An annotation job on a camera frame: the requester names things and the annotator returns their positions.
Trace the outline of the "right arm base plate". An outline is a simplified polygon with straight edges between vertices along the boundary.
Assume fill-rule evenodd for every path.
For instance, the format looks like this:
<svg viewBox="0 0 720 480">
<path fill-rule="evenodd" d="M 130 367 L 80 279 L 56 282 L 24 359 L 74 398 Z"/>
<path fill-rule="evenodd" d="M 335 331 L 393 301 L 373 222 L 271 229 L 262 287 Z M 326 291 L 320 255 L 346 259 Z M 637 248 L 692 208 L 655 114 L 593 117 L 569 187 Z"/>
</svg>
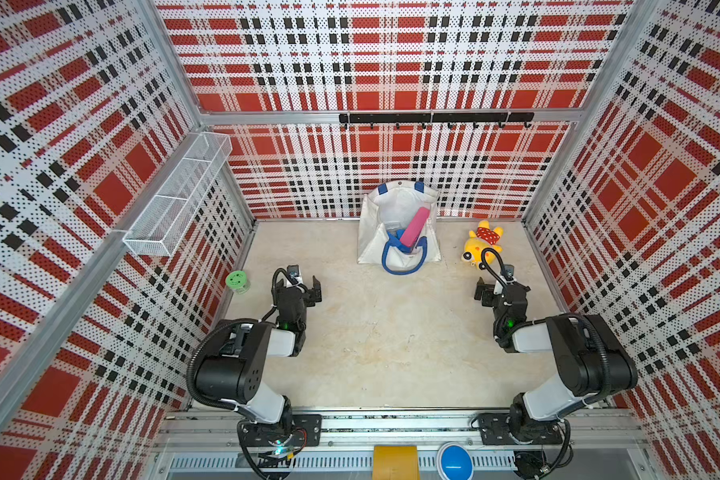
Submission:
<svg viewBox="0 0 720 480">
<path fill-rule="evenodd" d="M 529 437 L 518 439 L 510 432 L 509 413 L 506 411 L 478 413 L 471 423 L 485 446 L 498 445 L 561 445 L 563 429 L 555 422 L 543 422 L 541 427 L 532 427 Z"/>
</svg>

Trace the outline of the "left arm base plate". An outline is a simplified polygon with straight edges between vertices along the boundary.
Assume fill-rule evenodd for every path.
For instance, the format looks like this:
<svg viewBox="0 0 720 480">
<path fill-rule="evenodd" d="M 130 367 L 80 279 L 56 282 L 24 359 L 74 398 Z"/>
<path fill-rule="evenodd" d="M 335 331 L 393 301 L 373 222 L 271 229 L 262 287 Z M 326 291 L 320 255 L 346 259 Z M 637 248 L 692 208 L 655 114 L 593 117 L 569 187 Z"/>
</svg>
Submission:
<svg viewBox="0 0 720 480">
<path fill-rule="evenodd" d="M 274 448 L 285 445 L 300 449 L 318 446 L 322 421 L 320 414 L 295 414 L 275 424 L 241 420 L 237 429 L 238 441 L 245 447 Z"/>
</svg>

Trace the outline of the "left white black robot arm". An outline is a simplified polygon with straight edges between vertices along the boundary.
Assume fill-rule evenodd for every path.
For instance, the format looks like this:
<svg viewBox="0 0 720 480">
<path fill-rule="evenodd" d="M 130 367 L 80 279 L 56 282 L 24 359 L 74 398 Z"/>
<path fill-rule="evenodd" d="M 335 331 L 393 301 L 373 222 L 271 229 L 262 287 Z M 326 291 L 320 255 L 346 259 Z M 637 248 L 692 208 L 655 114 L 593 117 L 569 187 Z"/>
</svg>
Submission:
<svg viewBox="0 0 720 480">
<path fill-rule="evenodd" d="M 187 391 L 204 406 L 238 413 L 244 447 L 270 447 L 286 456 L 317 446 L 319 414 L 296 414 L 291 401 L 264 380 L 268 359 L 295 358 L 306 341 L 307 309 L 322 301 L 317 278 L 304 284 L 297 265 L 277 269 L 272 306 L 260 319 L 222 320 L 199 344 L 186 373 Z"/>
</svg>

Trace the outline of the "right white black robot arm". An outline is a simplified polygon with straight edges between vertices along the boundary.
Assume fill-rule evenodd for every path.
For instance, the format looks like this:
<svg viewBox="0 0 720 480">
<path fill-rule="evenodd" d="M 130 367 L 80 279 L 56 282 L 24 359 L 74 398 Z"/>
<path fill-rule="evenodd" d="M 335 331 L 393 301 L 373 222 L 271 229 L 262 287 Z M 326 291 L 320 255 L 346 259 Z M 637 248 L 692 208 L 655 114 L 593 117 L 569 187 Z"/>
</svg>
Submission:
<svg viewBox="0 0 720 480">
<path fill-rule="evenodd" d="M 555 373 L 512 400 L 506 423 L 515 443 L 532 444 L 572 413 L 637 385 L 634 360 L 601 316 L 566 312 L 530 320 L 530 288 L 514 278 L 499 252 L 481 248 L 478 267 L 494 278 L 477 282 L 475 299 L 493 312 L 497 345 L 510 354 L 553 355 Z"/>
</svg>

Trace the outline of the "white canvas bag blue handles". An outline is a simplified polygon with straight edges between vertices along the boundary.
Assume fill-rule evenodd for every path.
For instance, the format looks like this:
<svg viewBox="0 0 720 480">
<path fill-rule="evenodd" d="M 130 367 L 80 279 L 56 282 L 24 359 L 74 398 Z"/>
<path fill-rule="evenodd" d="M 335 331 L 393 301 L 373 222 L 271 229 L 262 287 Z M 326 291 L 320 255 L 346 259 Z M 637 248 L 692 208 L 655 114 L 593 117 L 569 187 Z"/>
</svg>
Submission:
<svg viewBox="0 0 720 480">
<path fill-rule="evenodd" d="M 436 235 L 438 199 L 439 192 L 420 181 L 394 180 L 367 193 L 361 206 L 357 262 L 405 276 L 426 263 L 441 261 Z M 399 236 L 420 207 L 428 208 L 430 215 L 415 247 L 407 249 Z"/>
</svg>

